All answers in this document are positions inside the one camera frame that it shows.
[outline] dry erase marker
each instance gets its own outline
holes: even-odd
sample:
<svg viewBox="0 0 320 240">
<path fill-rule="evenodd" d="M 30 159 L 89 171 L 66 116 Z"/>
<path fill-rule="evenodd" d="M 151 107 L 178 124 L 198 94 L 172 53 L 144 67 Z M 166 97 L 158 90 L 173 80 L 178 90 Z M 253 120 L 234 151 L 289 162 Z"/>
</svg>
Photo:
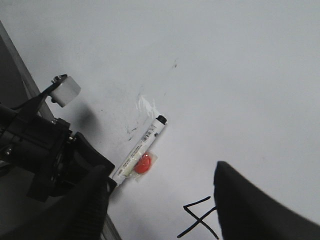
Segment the dry erase marker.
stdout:
<svg viewBox="0 0 320 240">
<path fill-rule="evenodd" d="M 164 116 L 159 115 L 150 125 L 143 137 L 134 146 L 125 161 L 121 164 L 118 170 L 113 175 L 112 179 L 116 182 L 117 186 L 123 183 L 123 181 L 129 176 L 134 169 L 137 162 L 150 145 L 154 142 L 156 137 L 166 126 L 167 119 Z"/>
</svg>

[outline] white surface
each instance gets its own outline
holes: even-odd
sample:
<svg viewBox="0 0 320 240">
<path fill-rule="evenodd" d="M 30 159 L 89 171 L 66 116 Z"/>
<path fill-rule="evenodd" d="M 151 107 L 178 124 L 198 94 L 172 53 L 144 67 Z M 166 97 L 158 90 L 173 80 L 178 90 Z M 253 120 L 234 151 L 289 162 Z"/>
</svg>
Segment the white surface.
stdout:
<svg viewBox="0 0 320 240">
<path fill-rule="evenodd" d="M 2 0 L 0 20 L 40 89 L 63 73 L 79 83 L 73 102 L 50 108 L 116 168 L 152 121 L 141 97 L 168 118 L 152 147 L 156 164 L 109 205 L 123 240 L 167 240 L 194 222 L 183 205 L 212 196 L 217 161 L 320 223 L 319 9 L 291 0 Z M 192 210 L 201 216 L 209 201 Z M 205 221 L 219 229 L 216 213 Z M 183 237 L 212 238 L 201 225 Z"/>
</svg>

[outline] marker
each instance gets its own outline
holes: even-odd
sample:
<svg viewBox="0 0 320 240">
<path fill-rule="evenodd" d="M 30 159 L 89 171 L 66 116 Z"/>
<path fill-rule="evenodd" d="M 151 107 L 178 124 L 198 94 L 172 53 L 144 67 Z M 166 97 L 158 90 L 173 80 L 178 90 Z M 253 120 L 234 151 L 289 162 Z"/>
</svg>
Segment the marker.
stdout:
<svg viewBox="0 0 320 240">
<path fill-rule="evenodd" d="M 164 116 L 159 115 L 150 125 L 148 130 L 134 146 L 131 152 L 126 157 L 125 161 L 121 164 L 118 170 L 113 175 L 112 179 L 116 182 L 117 186 L 123 183 L 123 181 L 130 175 L 137 162 L 151 144 L 155 141 L 156 137 L 166 126 L 167 119 Z"/>
</svg>

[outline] whiteboard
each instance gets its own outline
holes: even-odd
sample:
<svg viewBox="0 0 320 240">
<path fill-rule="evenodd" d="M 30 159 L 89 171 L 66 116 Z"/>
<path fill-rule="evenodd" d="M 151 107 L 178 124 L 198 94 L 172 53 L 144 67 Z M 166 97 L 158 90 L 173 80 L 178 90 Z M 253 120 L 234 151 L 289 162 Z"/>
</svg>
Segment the whiteboard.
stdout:
<svg viewBox="0 0 320 240">
<path fill-rule="evenodd" d="M 113 193 L 123 240 L 176 239 L 183 205 L 212 196 L 217 161 L 320 224 L 318 1 L 5 0 L 0 20 L 40 90 L 82 87 L 48 103 L 116 168 L 157 112 L 158 156 Z M 190 209 L 199 217 L 213 198 Z M 221 237 L 217 213 L 204 220 Z M 185 240 L 212 239 L 202 225 Z"/>
</svg>

